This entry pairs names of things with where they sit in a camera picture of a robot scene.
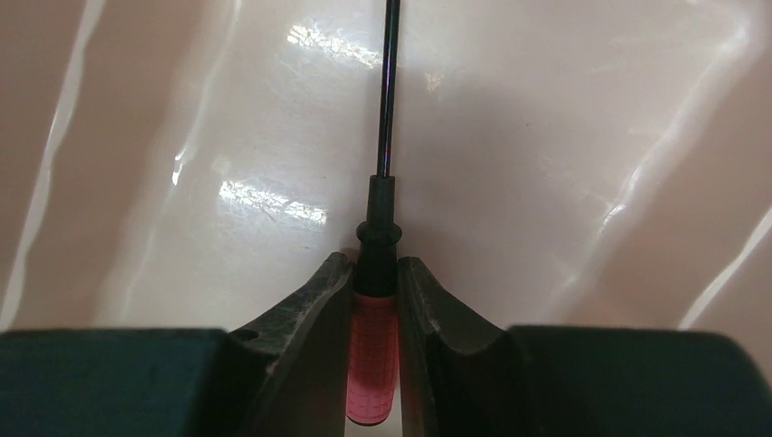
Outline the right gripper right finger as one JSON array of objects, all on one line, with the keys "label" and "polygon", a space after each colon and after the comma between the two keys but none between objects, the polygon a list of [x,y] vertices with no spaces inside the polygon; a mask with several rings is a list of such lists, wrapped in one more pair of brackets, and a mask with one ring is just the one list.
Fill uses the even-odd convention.
[{"label": "right gripper right finger", "polygon": [[509,336],[454,297],[421,259],[398,262],[402,433],[528,436]]}]

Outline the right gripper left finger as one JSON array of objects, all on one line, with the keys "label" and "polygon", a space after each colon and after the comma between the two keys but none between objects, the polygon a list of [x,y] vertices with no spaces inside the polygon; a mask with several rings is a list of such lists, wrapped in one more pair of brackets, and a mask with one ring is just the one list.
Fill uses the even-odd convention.
[{"label": "right gripper left finger", "polygon": [[199,435],[343,435],[353,271],[332,252],[299,289],[224,337]]}]

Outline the red handled screwdriver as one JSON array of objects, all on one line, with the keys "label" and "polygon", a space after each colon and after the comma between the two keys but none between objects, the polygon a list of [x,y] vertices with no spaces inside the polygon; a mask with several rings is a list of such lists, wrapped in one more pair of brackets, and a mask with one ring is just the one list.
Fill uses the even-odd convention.
[{"label": "red handled screwdriver", "polygon": [[369,179],[366,217],[356,229],[360,251],[353,278],[346,414],[360,426],[375,426],[389,417],[398,373],[396,247],[402,231],[394,219],[391,155],[400,17],[401,2],[388,0],[376,172]]}]

